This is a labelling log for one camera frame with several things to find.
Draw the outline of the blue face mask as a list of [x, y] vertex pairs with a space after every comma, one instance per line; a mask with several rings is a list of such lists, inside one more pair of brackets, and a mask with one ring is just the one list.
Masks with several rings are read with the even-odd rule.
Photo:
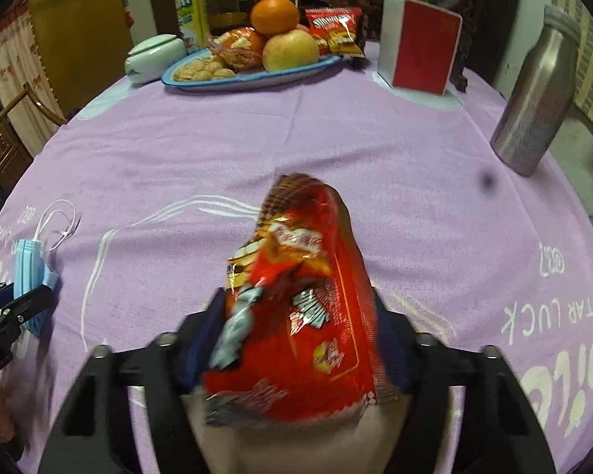
[[57, 306], [60, 274], [53, 267], [55, 254], [75, 234], [80, 219], [72, 201], [57, 199], [39, 216], [33, 235], [17, 243], [13, 296], [20, 297], [40, 287], [48, 288], [52, 294], [50, 306], [23, 323], [24, 329], [36, 338], [42, 338], [48, 329]]

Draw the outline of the red snack wrapper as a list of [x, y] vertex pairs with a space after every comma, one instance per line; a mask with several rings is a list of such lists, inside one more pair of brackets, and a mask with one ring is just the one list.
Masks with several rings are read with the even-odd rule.
[[308, 425], [396, 399], [374, 290], [333, 187], [282, 175], [228, 269], [225, 324], [202, 376], [208, 424]]

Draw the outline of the wooden chair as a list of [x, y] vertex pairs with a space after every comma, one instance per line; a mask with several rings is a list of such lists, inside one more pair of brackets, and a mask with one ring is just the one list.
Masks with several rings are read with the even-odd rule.
[[50, 122], [58, 126], [67, 123], [38, 98], [30, 83], [23, 83], [22, 90], [0, 111], [0, 207], [33, 163], [33, 157], [8, 121], [8, 114], [26, 98]]

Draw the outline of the purple Smile tablecloth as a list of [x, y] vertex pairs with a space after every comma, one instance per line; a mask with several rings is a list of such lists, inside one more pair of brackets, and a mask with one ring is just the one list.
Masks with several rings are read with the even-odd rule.
[[556, 468], [593, 448], [593, 226], [551, 156], [521, 177], [489, 139], [501, 95], [404, 98], [374, 69], [268, 91], [190, 94], [120, 80], [61, 127], [0, 213], [15, 244], [60, 202], [52, 335], [23, 334], [3, 371], [33, 473], [86, 356], [142, 347], [202, 308], [251, 236], [273, 182], [303, 172], [345, 201], [387, 306], [449, 346], [495, 344], [529, 396]]

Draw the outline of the patterned curtain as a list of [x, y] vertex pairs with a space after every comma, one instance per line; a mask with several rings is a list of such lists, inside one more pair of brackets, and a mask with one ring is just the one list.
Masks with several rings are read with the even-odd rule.
[[[18, 1], [0, 20], [0, 100], [10, 103], [28, 83], [38, 100], [63, 118], [40, 57], [27, 0]], [[59, 127], [27, 98], [8, 114], [8, 119], [27, 152], [36, 156]]]

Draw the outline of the white ceramic jar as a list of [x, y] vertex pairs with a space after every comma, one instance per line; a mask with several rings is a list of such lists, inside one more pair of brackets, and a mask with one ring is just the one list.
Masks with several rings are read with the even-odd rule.
[[125, 59], [125, 74], [134, 85], [144, 85], [167, 71], [186, 56], [183, 39], [174, 34], [158, 34], [132, 47]]

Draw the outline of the steel water bottle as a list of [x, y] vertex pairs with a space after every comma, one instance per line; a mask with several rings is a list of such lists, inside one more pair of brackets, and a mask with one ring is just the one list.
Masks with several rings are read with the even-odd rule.
[[491, 138], [496, 156], [523, 177], [536, 171], [573, 103], [581, 36], [571, 16], [556, 6], [544, 9], [539, 39]]

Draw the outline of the walnuts on plate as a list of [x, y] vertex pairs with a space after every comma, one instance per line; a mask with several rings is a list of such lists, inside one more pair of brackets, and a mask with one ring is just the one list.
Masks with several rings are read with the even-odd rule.
[[215, 55], [199, 57], [177, 68], [172, 75], [175, 81], [210, 81], [233, 78], [235, 72]]

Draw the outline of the blue fruit plate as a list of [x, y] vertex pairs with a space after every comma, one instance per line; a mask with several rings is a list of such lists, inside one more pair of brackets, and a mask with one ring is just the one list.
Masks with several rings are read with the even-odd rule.
[[323, 74], [330, 69], [339, 68], [344, 62], [342, 57], [326, 56], [320, 59], [317, 63], [311, 65], [277, 72], [252, 70], [243, 74], [236, 74], [231, 78], [217, 80], [190, 81], [174, 79], [173, 75], [179, 68], [183, 68], [183, 66], [187, 64], [205, 58], [209, 56], [209, 53], [210, 51], [207, 48], [203, 48], [172, 64], [168, 67], [167, 71], [161, 75], [161, 83], [166, 87], [176, 88], [191, 93], [257, 90], [287, 85], [288, 83], [296, 83], [297, 81]]

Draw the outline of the netted red apple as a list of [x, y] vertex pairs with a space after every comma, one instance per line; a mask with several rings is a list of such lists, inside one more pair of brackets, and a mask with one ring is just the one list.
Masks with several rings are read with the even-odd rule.
[[209, 50], [235, 71], [257, 69], [262, 65], [262, 53], [268, 38], [253, 27], [241, 27], [209, 36]]

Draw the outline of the yellow green tall box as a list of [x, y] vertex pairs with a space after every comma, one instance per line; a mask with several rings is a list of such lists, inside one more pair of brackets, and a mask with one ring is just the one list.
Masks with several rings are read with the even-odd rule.
[[206, 0], [174, 0], [179, 32], [189, 53], [206, 48], [209, 35]]

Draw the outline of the yellow apple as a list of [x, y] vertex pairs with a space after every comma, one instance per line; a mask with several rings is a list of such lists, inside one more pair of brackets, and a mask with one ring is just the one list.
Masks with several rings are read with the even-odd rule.
[[301, 29], [272, 36], [262, 51], [262, 65], [268, 72], [302, 68], [318, 61], [319, 49], [315, 39]]

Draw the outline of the orange fruit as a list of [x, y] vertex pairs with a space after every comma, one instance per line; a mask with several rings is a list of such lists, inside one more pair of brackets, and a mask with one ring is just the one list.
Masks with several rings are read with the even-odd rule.
[[250, 22], [264, 36], [276, 36], [294, 29], [300, 12], [290, 0], [260, 0], [250, 12]]

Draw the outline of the red white box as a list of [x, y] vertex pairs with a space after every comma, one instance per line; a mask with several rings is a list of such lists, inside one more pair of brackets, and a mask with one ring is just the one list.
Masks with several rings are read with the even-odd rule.
[[444, 95], [461, 15], [421, 0], [383, 0], [378, 74], [394, 89]]

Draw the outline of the red snack packet on plate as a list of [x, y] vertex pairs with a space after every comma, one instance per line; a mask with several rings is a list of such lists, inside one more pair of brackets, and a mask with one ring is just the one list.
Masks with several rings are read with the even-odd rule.
[[363, 58], [359, 32], [363, 12], [358, 6], [307, 9], [308, 31], [315, 40], [321, 56], [335, 55]]

